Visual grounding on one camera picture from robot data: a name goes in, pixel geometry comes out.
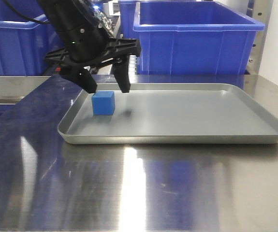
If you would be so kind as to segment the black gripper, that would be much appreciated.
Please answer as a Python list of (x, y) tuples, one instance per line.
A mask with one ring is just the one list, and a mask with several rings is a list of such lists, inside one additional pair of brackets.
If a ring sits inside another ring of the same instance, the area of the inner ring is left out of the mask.
[[(138, 39), (116, 39), (109, 36), (104, 28), (89, 24), (54, 24), (64, 48), (49, 52), (44, 59), (47, 63), (64, 66), (85, 65), (102, 68), (112, 65), (112, 72), (122, 93), (129, 93), (129, 58), (141, 55)], [(88, 70), (82, 67), (61, 67), (63, 79), (73, 82), (87, 93), (95, 93), (97, 83)]]

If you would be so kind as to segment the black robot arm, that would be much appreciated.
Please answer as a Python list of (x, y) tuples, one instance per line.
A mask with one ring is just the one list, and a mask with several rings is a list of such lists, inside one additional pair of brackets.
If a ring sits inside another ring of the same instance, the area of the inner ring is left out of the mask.
[(62, 78), (95, 93), (97, 83), (87, 67), (98, 70), (112, 65), (121, 92), (130, 91), (129, 58), (141, 54), (138, 39), (116, 38), (105, 14), (89, 0), (40, 0), (38, 4), (65, 45), (44, 58), (61, 67)]

